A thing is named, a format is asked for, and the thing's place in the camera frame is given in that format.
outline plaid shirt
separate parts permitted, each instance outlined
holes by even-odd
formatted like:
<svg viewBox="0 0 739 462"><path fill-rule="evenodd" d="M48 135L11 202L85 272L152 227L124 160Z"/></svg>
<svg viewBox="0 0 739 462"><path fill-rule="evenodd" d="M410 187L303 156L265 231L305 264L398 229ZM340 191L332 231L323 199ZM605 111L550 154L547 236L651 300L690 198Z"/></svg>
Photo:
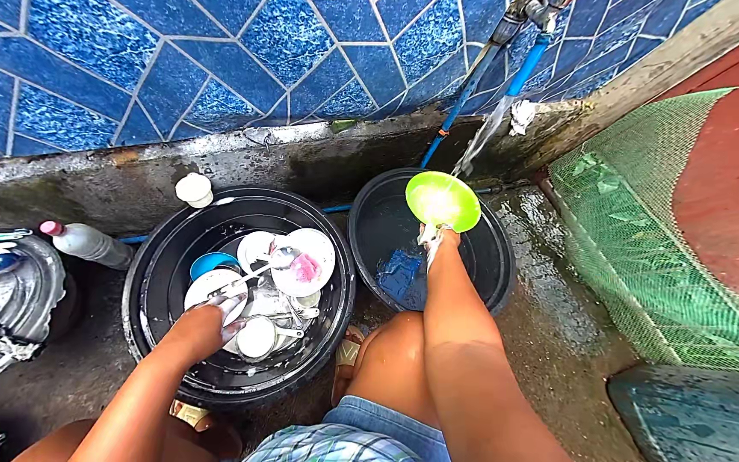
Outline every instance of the plaid shirt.
<svg viewBox="0 0 739 462"><path fill-rule="evenodd" d="M268 436L245 462L273 460L419 462L420 457L389 436L339 423L322 423L292 425Z"/></svg>

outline green mesh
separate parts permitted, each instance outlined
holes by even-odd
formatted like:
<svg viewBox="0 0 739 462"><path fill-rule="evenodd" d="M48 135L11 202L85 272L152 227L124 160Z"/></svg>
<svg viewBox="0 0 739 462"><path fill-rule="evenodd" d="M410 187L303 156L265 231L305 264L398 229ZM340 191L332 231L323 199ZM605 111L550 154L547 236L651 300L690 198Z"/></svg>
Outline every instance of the green mesh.
<svg viewBox="0 0 739 462"><path fill-rule="evenodd" d="M549 166L571 261L654 362L739 372L739 296L700 263L672 213L701 127L732 90L647 104Z"/></svg>

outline lime green plate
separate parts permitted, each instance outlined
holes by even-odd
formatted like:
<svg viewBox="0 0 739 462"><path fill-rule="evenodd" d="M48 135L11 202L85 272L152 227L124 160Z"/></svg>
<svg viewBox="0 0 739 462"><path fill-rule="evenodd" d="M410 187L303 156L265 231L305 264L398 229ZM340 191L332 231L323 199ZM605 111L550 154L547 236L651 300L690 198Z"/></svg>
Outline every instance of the lime green plate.
<svg viewBox="0 0 739 462"><path fill-rule="evenodd" d="M480 219L478 196L464 182L443 172L422 172L406 184L406 205L426 225L450 225L456 233Z"/></svg>

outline wet ground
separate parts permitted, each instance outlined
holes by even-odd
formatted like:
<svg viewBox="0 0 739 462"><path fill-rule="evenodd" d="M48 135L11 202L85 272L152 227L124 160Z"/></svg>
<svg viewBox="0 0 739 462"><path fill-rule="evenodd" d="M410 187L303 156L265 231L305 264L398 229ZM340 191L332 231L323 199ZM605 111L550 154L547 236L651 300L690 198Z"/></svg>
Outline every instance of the wet ground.
<svg viewBox="0 0 739 462"><path fill-rule="evenodd" d="M575 461L641 460L615 414L605 380L636 363L606 311L563 257L563 228L533 187L488 198L515 247L517 284L495 318L520 388ZM334 216L343 224L344 215ZM57 426L97 417L135 362L119 310L124 275L68 261L80 286L82 319L34 362L0 374L5 460ZM393 313L360 285L353 322L369 332ZM329 409L330 362L287 400L229 415L251 450L288 424L316 424Z"/></svg>

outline black tub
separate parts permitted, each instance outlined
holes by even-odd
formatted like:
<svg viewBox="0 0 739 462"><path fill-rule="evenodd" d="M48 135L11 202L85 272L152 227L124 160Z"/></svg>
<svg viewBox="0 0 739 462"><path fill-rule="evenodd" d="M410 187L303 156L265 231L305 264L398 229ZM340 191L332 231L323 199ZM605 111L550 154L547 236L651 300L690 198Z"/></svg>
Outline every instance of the black tub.
<svg viewBox="0 0 739 462"><path fill-rule="evenodd" d="M379 262L388 259L393 250L420 251L416 245L420 224L407 207L404 193L410 178L424 171L395 169L378 175L364 185L350 209L350 247L358 272L370 290L395 311L407 308L387 294L375 278ZM461 235L459 250L478 295L494 315L507 303L515 283L515 254L498 217L484 201L480 209L480 221Z"/></svg>
<svg viewBox="0 0 739 462"><path fill-rule="evenodd" d="M223 249L235 255L241 238L259 229L287 234L317 228L333 239L337 264L322 289L321 316L302 342L255 365L222 350L190 369L178 398L219 410L263 403L312 378L341 340L355 300L350 249L321 209L299 195L263 187L233 187L215 194L217 200L223 197L236 199L226 205L179 211L159 225L136 254L121 301L125 337L136 361L150 352L183 312L190 264L206 252ZM248 375L253 366L255 373Z"/></svg>

